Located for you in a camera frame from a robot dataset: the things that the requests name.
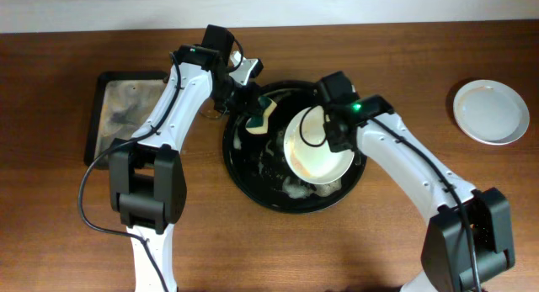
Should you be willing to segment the round black serving tray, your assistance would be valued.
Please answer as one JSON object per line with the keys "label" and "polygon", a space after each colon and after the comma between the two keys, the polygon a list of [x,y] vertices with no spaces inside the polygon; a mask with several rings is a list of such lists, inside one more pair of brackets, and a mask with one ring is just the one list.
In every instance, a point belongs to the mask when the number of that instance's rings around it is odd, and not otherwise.
{"label": "round black serving tray", "polygon": [[222,154],[233,182],[250,199],[265,208],[288,214],[326,209],[344,198],[359,182],[367,157],[356,155],[350,168],[329,184],[301,180],[286,162],[284,137],[293,117],[316,102],[312,82],[272,82],[261,93],[277,103],[269,117],[269,131],[252,135],[245,129],[248,117],[231,114],[224,130]]}

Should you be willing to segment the pink white plate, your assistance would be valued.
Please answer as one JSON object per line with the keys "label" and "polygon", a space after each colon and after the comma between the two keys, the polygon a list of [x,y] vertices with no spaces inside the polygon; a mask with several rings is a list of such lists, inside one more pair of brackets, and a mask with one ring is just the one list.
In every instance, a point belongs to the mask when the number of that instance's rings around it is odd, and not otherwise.
{"label": "pink white plate", "polygon": [[489,145],[489,146],[507,146],[511,143],[515,143],[517,142],[519,139],[521,139],[525,134],[526,132],[514,132],[510,135],[507,135],[506,137],[503,137],[503,138],[500,138],[500,139],[494,139],[494,140],[485,140],[485,139],[481,139],[479,137],[477,137],[476,135],[472,135],[472,134],[468,134],[466,131],[464,130],[460,130],[460,133],[462,135],[464,135],[465,137],[471,139],[471,140],[474,140],[478,143],[481,143],[481,144],[484,144],[484,145]]}

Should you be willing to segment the green yellow sponge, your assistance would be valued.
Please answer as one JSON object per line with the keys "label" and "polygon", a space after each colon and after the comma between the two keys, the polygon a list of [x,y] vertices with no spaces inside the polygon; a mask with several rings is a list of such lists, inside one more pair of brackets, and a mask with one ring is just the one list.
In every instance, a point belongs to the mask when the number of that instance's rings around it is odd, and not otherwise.
{"label": "green yellow sponge", "polygon": [[269,117],[277,107],[277,103],[266,96],[257,98],[257,111],[251,116],[246,124],[245,129],[252,135],[264,135],[269,130]]}

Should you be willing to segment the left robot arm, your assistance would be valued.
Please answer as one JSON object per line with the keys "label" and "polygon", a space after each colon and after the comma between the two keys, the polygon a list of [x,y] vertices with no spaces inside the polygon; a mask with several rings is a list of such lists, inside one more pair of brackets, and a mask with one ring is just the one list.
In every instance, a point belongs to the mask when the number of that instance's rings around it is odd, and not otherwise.
{"label": "left robot arm", "polygon": [[175,291],[173,228],[184,210],[186,182],[179,151],[201,105],[247,116],[251,134],[265,134],[276,104],[253,83],[262,70],[226,28],[208,25],[203,40],[171,55],[168,83],[146,121],[127,141],[116,139],[109,161],[110,203],[133,247],[136,290]]}

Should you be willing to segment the rectangular black soapy tray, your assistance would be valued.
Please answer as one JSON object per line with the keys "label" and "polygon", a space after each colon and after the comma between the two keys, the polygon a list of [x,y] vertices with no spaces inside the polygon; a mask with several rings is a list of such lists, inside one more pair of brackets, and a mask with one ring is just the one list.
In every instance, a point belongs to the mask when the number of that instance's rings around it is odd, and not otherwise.
{"label": "rectangular black soapy tray", "polygon": [[167,80],[163,71],[103,72],[98,76],[83,156],[87,166],[114,139],[131,138],[153,111]]}

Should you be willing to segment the cream plate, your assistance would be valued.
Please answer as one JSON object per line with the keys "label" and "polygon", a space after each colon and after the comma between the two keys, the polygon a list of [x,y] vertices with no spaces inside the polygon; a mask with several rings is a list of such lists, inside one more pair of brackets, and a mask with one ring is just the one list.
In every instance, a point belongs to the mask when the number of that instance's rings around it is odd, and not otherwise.
{"label": "cream plate", "polygon": [[323,141],[323,108],[310,107],[297,113],[286,128],[284,154],[288,166],[301,180],[312,184],[326,184],[341,178],[350,168],[355,154],[351,150],[331,152]]}

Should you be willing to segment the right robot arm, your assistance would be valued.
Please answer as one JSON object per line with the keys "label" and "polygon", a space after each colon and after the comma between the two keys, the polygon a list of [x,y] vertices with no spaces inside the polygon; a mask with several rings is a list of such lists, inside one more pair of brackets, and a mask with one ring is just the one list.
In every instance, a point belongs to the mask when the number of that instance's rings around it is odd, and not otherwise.
{"label": "right robot arm", "polygon": [[479,291],[515,266],[510,203],[456,175],[433,155],[380,95],[360,98],[335,72],[315,84],[332,152],[358,151],[377,163],[427,224],[422,271],[402,291]]}

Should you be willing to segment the pale green plate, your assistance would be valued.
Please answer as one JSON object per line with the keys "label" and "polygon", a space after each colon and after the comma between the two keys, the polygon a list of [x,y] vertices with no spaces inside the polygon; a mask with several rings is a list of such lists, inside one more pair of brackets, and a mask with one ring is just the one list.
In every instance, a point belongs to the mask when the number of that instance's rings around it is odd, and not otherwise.
{"label": "pale green plate", "polygon": [[530,124],[524,99],[513,88],[493,80],[461,86],[453,98],[452,113],[461,130],[485,140],[527,132]]}

